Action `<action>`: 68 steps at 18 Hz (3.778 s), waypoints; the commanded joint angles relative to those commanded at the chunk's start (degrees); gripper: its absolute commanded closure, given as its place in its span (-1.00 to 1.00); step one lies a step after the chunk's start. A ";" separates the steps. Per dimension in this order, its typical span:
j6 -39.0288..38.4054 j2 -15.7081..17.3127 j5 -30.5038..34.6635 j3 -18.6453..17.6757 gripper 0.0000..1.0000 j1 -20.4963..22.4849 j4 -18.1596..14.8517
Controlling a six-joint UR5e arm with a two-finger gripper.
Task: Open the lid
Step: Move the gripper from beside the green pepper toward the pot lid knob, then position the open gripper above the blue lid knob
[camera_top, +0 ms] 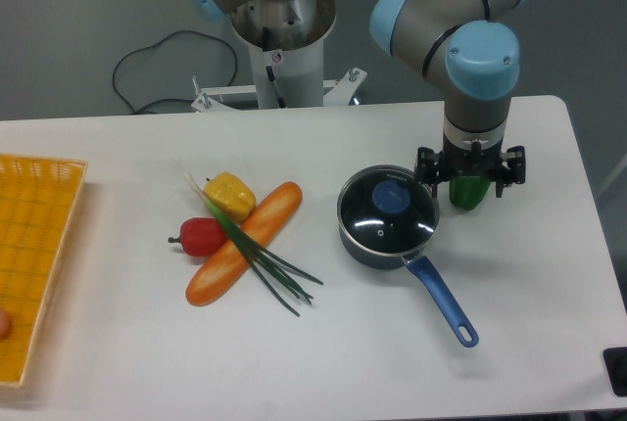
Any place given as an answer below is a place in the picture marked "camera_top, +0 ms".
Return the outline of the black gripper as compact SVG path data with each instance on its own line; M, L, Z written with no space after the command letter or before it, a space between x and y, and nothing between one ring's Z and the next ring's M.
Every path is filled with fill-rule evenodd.
M415 180L438 198L443 182L457 177L483 177L495 183L497 198L511 185L526 181L526 152L523 146L501 151L505 129L468 132L457 127L443 130L443 148L435 152L427 147L417 149Z

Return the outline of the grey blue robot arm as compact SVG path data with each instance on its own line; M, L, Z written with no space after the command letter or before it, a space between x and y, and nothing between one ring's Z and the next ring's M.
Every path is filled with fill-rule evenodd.
M249 49L261 108L316 107L323 89L323 42L336 20L334 0L190 0L210 21L228 18ZM436 87L445 99L443 146L420 148L415 176L449 187L451 204L471 211L489 189L526 178L525 151L505 149L519 44L499 17L525 0L378 0L369 32L385 53Z

